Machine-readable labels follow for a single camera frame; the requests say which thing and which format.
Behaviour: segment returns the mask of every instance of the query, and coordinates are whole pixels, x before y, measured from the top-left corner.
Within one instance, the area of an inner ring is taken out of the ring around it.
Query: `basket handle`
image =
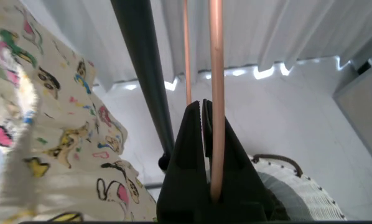
[[[297,171],[296,176],[299,177],[299,178],[302,177],[303,172],[302,172],[302,169],[300,168],[300,166],[298,165],[298,163],[296,161],[293,161],[292,159],[290,159],[288,157],[273,155],[273,154],[255,154],[251,161],[253,161],[254,163],[257,163],[259,161],[259,158],[262,158],[262,159],[277,159],[277,160],[280,160],[280,161],[288,162],[289,164],[293,165],[295,170]]]

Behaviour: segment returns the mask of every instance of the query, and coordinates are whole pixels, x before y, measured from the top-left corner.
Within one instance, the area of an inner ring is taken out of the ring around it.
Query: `wooden stick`
[[[213,158],[210,192],[212,201],[217,202],[222,190],[225,151],[222,0],[210,0],[210,38],[213,104]]]
[[[188,47],[188,16],[187,0],[184,0],[184,42],[185,42],[185,72],[186,72],[186,102],[192,103],[192,89],[190,86],[190,51]]]

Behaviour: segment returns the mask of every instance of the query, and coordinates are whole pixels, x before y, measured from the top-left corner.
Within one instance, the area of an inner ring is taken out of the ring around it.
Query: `cartoon print fabric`
[[[19,1],[0,1],[0,223],[155,220],[95,73]]]

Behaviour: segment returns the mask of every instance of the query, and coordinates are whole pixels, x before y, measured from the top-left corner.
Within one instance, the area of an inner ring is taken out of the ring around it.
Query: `white curtain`
[[[23,0],[37,20],[85,55],[105,89],[136,79],[109,0]],[[183,0],[151,0],[165,81],[184,72]],[[210,69],[208,0],[188,0],[193,80]],[[225,67],[372,51],[372,0],[223,0]]]

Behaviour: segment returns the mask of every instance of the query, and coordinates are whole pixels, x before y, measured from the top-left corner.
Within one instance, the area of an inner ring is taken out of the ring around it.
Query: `marble floor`
[[[329,57],[300,61],[288,75],[279,64],[273,73],[251,67],[226,74],[226,117],[247,153],[294,159],[349,220],[372,220],[372,157],[332,98],[357,76],[351,65],[340,68],[337,58]],[[209,78],[200,74],[192,87],[193,100],[212,98]],[[176,137],[186,107],[185,83],[179,80],[175,89],[167,89]],[[157,161],[163,151],[139,85],[94,91],[129,131],[123,158],[140,171],[145,184],[161,182]],[[158,197],[159,190],[152,194]]]

